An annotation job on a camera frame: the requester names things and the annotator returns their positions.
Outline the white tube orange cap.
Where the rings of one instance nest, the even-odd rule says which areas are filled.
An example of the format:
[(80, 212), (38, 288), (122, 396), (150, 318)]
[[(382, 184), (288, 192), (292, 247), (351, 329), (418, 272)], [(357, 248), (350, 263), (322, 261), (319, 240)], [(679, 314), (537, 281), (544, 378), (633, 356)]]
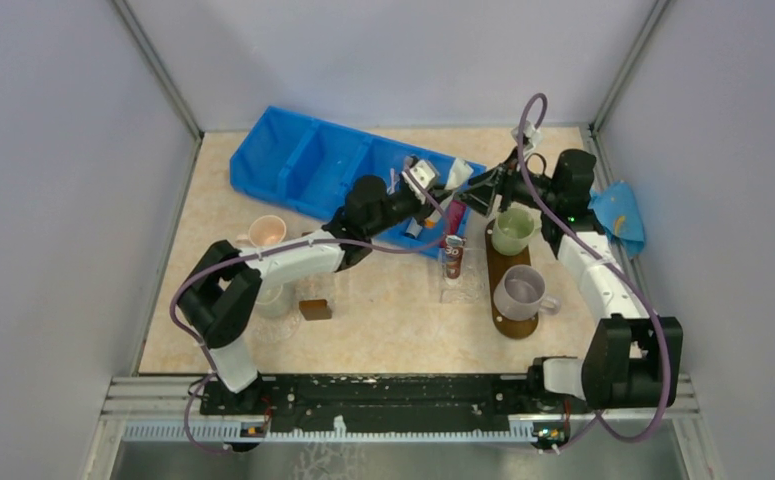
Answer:
[[(429, 193), (432, 189), (437, 188), (443, 190), (453, 190), (455, 192), (459, 187), (467, 182), (472, 174), (473, 168), (466, 160), (455, 158), (448, 172), (446, 183), (435, 185), (429, 190)], [(425, 218), (423, 227), (425, 229), (433, 229), (441, 220), (443, 213), (447, 208), (448, 206), (440, 206), (438, 204), (438, 207), (435, 207), (434, 210)]]

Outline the white tube black cap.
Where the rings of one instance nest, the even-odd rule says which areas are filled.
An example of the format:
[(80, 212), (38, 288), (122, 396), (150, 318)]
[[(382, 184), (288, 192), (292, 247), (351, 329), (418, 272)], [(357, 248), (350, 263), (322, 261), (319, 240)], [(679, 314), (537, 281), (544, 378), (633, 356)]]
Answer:
[(423, 230), (423, 225), (417, 220), (412, 219), (404, 231), (404, 236), (411, 239), (417, 239)]

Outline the green ceramic mug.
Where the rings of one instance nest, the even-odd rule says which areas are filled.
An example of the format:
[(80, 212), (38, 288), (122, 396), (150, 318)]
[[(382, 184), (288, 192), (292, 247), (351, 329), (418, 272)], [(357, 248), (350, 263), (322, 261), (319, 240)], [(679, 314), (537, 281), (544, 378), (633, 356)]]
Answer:
[(516, 256), (539, 232), (540, 223), (528, 210), (509, 208), (494, 220), (491, 243), (499, 254)]

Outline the clear textured acrylic tray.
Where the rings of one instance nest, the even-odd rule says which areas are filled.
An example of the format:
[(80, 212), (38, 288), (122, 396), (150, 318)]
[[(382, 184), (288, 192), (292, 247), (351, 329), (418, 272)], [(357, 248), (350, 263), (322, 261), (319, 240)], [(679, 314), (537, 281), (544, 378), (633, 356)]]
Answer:
[(436, 265), (429, 269), (433, 299), (441, 304), (476, 304), (488, 299), (486, 256), (481, 249), (466, 248), (457, 278), (447, 276), (443, 249), (437, 252)]

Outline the grey ceramic mug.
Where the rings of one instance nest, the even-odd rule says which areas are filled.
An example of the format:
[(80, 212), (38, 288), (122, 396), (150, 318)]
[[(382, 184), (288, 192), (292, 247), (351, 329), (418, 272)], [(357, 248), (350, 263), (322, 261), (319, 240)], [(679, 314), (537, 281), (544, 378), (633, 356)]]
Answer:
[(556, 315), (561, 310), (561, 302), (547, 292), (544, 277), (529, 265), (510, 267), (492, 299), (499, 313), (511, 321), (528, 321), (540, 313)]

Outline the clear holder with wooden ends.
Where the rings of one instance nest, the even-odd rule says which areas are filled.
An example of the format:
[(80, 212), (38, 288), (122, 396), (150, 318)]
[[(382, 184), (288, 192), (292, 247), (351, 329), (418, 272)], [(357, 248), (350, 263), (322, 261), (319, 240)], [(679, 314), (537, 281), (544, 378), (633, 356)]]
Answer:
[(306, 321), (338, 320), (350, 311), (348, 300), (341, 275), (314, 275), (297, 282), (294, 311)]

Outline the white ceramic mug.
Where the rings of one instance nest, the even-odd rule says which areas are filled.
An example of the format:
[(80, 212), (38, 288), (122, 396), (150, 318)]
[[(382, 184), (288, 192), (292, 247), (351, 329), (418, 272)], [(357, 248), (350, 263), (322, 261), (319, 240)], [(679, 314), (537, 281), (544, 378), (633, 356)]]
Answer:
[(287, 224), (276, 215), (264, 215), (252, 222), (244, 234), (234, 240), (238, 249), (265, 248), (283, 243), (287, 238)]

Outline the cream speckled ceramic mug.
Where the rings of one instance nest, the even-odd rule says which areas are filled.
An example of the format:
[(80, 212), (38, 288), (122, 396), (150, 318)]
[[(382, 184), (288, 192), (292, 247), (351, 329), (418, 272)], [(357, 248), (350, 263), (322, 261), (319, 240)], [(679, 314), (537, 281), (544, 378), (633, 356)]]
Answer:
[(255, 300), (253, 313), (264, 318), (287, 315), (295, 301), (295, 288), (291, 284), (262, 289)]

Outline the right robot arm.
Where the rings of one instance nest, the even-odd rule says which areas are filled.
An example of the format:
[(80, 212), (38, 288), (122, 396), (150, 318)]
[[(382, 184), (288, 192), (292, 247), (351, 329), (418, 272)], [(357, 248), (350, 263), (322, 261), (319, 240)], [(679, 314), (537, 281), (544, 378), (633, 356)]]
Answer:
[(511, 155), (470, 179), (459, 198), (480, 214), (514, 203), (539, 210), (544, 240), (598, 322), (583, 357), (536, 360), (529, 370), (535, 378), (526, 385), (530, 406), (551, 412), (569, 395), (592, 410), (664, 411), (676, 398), (683, 330), (640, 299), (613, 257), (611, 229), (601, 223), (591, 191), (596, 162), (584, 150), (568, 149), (551, 175), (524, 177)]

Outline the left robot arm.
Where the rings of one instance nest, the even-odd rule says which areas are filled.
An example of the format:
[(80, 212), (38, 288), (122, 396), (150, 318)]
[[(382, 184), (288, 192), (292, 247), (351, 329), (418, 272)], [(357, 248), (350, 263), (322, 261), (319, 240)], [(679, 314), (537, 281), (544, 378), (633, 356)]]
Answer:
[(202, 349), (213, 374), (224, 384), (223, 399), (240, 414), (255, 411), (263, 388), (244, 333), (258, 296), (315, 274), (336, 273), (361, 262), (376, 245), (374, 237), (408, 219), (441, 212), (459, 184), (421, 183), (410, 171), (399, 188), (387, 191), (382, 178), (355, 181), (332, 219), (312, 233), (247, 252), (230, 242), (213, 243), (169, 306), (173, 323)]

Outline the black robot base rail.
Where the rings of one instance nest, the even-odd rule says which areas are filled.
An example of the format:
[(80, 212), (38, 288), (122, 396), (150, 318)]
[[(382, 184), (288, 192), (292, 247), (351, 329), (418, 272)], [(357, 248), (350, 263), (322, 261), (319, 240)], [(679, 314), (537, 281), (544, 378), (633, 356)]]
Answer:
[(261, 433), (504, 433), (513, 417), (584, 412), (539, 374), (261, 374), (245, 390), (210, 380), (189, 392), (202, 415), (255, 416)]

